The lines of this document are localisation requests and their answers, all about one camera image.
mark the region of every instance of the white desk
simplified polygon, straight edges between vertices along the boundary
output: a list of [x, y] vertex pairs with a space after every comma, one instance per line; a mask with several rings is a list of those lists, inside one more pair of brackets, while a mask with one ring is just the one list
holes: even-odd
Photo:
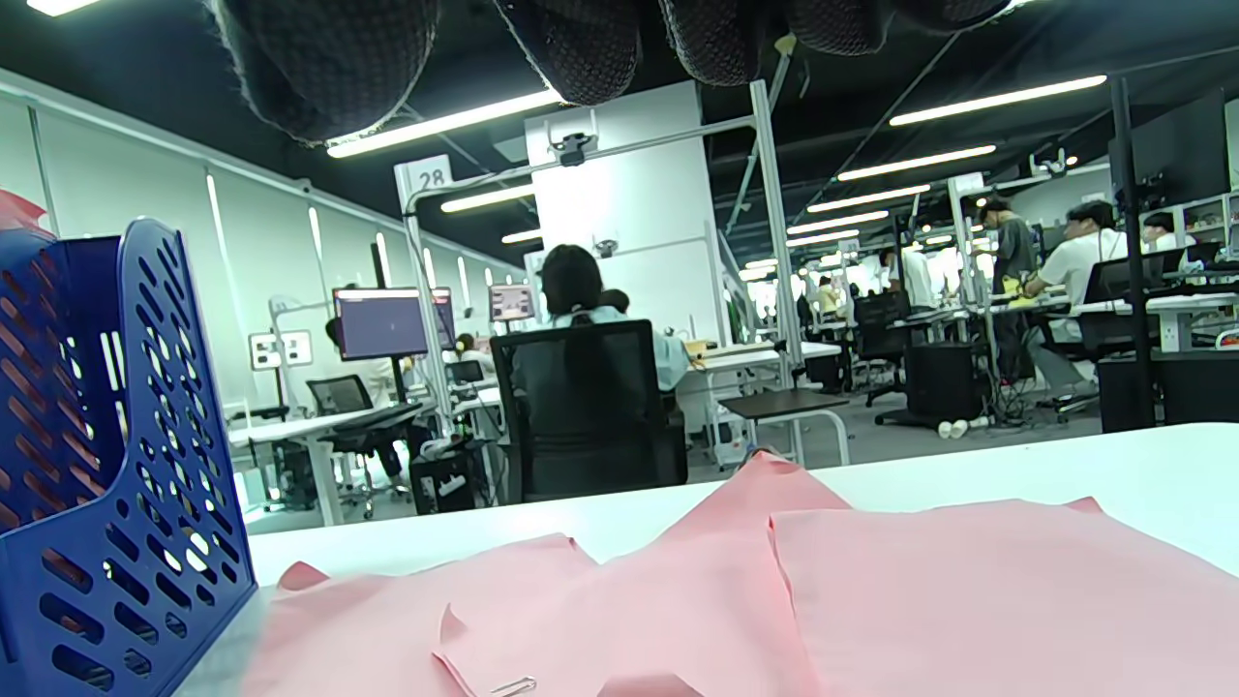
[[[1094, 496], [1106, 514], [1239, 576], [1239, 425], [1193, 425], [815, 470], [852, 506], [921, 511], [1026, 499]], [[649, 543], [717, 483], [263, 535], [249, 541], [255, 576], [271, 586], [295, 562], [330, 576], [408, 574], [522, 540], [564, 534], [598, 562]], [[416, 541], [415, 545], [393, 541]], [[176, 697], [233, 697], [253, 656], [260, 595], [207, 654]]]
[[[1191, 350], [1192, 318], [1196, 314], [1235, 305], [1239, 305], [1239, 292], [1202, 292], [1154, 297], [1145, 303], [1145, 308], [1157, 317], [1162, 353], [1171, 354]], [[1131, 305], [1126, 300], [1109, 300], [1072, 307], [1073, 316], [1097, 312], [1130, 314]]]
[[379, 407], [364, 412], [269, 423], [249, 428], [234, 428], [228, 432], [228, 443], [233, 447], [243, 447], [249, 443], [260, 444], [274, 443], [276, 441], [292, 441], [304, 446], [306, 452], [310, 453], [310, 469], [313, 472], [313, 485], [318, 493], [318, 509], [322, 511], [322, 522], [327, 526], [339, 525], [344, 522], [344, 515], [339, 509], [339, 493], [336, 491], [336, 474], [331, 467], [331, 446], [322, 443], [320, 439], [331, 435], [336, 427], [344, 426], [382, 410]]

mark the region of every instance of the black ceiling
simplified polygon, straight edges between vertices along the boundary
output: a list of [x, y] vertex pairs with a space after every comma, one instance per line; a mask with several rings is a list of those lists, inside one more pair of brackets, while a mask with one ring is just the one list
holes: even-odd
[[[409, 100], [418, 114], [432, 118], [540, 88], [489, 0], [445, 2], [444, 12], [435, 52]], [[644, 63], [632, 89], [686, 79], [662, 30], [654, 25], [644, 36]], [[1105, 154], [1113, 135], [1109, 90], [1095, 88], [901, 129], [882, 126], [850, 166], [986, 142], [999, 150], [992, 156], [856, 184], [831, 182], [918, 77], [922, 79], [898, 111], [1224, 50], [1237, 43], [1237, 36], [1234, 0], [1037, 0], [955, 40], [896, 27], [877, 56], [797, 52], [773, 114], [784, 208], [795, 218], [823, 194], [824, 186], [828, 198], [839, 198], [976, 170], [1018, 176], [1016, 167], [1030, 152], [1059, 146], [1088, 161]], [[771, 50], [767, 79], [777, 58]], [[0, 67], [286, 176], [307, 177], [317, 188], [393, 215], [399, 212], [392, 175], [395, 162], [447, 152], [457, 178], [512, 167], [519, 162], [502, 155], [494, 144], [522, 136], [523, 119], [529, 115], [453, 131], [451, 142], [427, 139], [333, 160], [321, 149], [292, 141], [248, 110], [211, 17], [195, 0], [102, 0], [57, 19], [27, 9], [22, 0], [0, 0]], [[1140, 123], [1208, 89], [1239, 88], [1239, 52], [1141, 71], [1131, 76], [1131, 84], [1134, 115]], [[706, 121], [748, 113], [745, 89], [704, 87], [701, 102]], [[709, 139], [706, 146], [722, 228], [752, 135], [729, 132]], [[729, 236], [741, 262], [771, 254], [761, 188], [752, 188], [746, 202], [751, 206]], [[922, 219], [949, 218], [942, 196], [924, 203], [928, 208], [922, 208]], [[529, 246], [503, 245], [499, 236], [536, 227], [536, 213], [532, 206], [514, 202], [457, 214], [450, 223], [427, 215], [425, 225], [519, 262]], [[809, 251], [817, 255], [823, 249], [798, 250]]]

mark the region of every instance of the paper clip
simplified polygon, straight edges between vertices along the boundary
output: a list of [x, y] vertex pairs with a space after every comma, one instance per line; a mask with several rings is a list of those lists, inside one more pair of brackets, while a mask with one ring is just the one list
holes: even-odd
[[513, 697], [515, 695], [528, 695], [538, 687], [538, 681], [530, 676], [525, 676], [515, 682], [509, 682], [507, 685], [501, 685], [491, 691], [494, 697]]

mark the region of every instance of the light blue shirt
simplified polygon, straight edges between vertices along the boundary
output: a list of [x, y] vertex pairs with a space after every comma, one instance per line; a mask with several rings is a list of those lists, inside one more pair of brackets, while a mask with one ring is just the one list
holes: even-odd
[[[590, 310], [593, 323], [631, 321], [628, 314], [611, 306]], [[559, 314], [550, 318], [551, 328], [563, 328], [572, 323], [574, 314]], [[654, 369], [658, 373], [658, 389], [670, 392], [679, 385], [684, 374], [689, 373], [689, 353], [684, 342], [674, 336], [654, 333]]]

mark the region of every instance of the blue plastic file holder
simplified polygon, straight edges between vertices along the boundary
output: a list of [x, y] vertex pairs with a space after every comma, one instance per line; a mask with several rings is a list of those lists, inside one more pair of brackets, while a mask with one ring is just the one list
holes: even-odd
[[0, 230], [0, 695], [172, 695], [255, 589], [180, 235]]

